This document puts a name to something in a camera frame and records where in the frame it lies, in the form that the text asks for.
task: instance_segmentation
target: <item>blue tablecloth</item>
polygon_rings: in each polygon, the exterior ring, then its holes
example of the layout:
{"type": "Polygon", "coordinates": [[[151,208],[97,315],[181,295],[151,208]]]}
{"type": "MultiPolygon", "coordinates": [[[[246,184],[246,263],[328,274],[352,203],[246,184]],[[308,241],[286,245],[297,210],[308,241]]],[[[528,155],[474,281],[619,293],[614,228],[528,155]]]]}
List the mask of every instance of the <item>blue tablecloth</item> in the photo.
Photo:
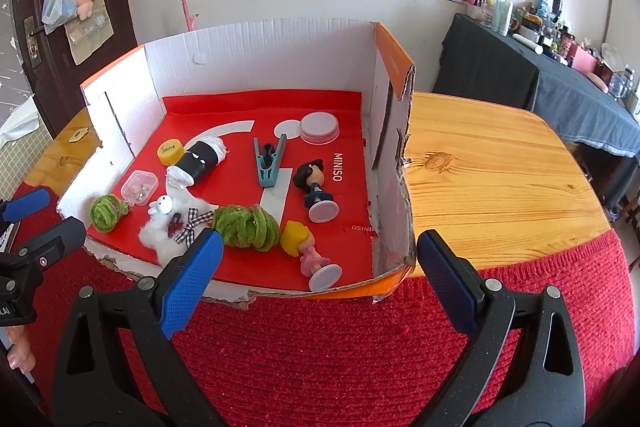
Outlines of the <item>blue tablecloth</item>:
{"type": "Polygon", "coordinates": [[[640,152],[640,124],[579,71],[457,14],[433,92],[533,111],[563,140],[616,156],[640,152]]]}

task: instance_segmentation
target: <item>white round lid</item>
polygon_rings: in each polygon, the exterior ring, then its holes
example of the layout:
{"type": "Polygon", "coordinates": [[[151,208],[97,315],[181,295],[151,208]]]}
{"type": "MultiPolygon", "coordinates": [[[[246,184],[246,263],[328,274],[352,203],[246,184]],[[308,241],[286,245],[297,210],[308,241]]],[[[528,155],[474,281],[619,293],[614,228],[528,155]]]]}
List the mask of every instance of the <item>white round lid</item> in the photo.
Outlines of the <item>white round lid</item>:
{"type": "Polygon", "coordinates": [[[338,282],[342,275],[342,268],[337,264],[328,264],[323,266],[309,279],[309,289],[312,292],[319,292],[331,288],[338,282]]]}
{"type": "Polygon", "coordinates": [[[335,201],[318,201],[309,209],[309,219],[314,223],[327,223],[334,219],[340,212],[340,207],[335,201]]]}
{"type": "Polygon", "coordinates": [[[326,145],[340,134],[338,119],[328,112],[312,112],[300,120],[300,137],[312,145],[326,145]]]}

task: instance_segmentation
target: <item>human hand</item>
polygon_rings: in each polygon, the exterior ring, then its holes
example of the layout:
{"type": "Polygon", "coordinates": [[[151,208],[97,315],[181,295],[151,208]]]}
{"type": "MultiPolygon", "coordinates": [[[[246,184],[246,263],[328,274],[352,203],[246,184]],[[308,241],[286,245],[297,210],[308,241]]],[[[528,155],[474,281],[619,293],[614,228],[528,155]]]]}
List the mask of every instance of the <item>human hand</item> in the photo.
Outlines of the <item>human hand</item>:
{"type": "Polygon", "coordinates": [[[36,357],[31,352],[29,334],[24,326],[10,326],[6,328],[6,336],[13,344],[7,354],[7,361],[11,369],[20,368],[23,373],[28,373],[36,365],[36,357]]]}

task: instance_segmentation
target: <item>yellow bottle cap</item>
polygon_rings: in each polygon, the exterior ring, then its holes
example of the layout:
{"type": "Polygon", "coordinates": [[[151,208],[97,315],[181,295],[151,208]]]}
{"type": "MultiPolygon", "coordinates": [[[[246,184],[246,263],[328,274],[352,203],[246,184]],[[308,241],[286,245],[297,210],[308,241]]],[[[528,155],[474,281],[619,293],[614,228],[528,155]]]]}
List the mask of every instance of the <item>yellow bottle cap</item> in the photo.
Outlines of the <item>yellow bottle cap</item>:
{"type": "Polygon", "coordinates": [[[165,166],[175,165],[182,158],[184,147],[180,140],[172,138],[167,140],[158,148],[158,159],[165,166]]]}

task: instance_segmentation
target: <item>doll figurine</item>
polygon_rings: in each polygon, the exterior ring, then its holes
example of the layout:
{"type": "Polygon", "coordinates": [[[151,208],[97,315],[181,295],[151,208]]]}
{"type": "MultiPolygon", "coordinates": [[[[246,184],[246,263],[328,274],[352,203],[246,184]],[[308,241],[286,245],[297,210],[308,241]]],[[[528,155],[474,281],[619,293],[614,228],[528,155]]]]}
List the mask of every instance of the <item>doll figurine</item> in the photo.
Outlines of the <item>doll figurine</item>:
{"type": "Polygon", "coordinates": [[[313,160],[298,167],[293,176],[293,184],[306,192],[305,206],[309,209],[309,219],[314,223],[327,223],[340,211],[334,197],[322,190],[323,170],[322,160],[313,160]]]}
{"type": "Polygon", "coordinates": [[[309,277],[309,289],[318,292],[331,288],[342,275],[342,268],[316,251],[316,238],[305,225],[287,221],[280,235],[282,249],[292,257],[300,257],[300,271],[309,277]]]}

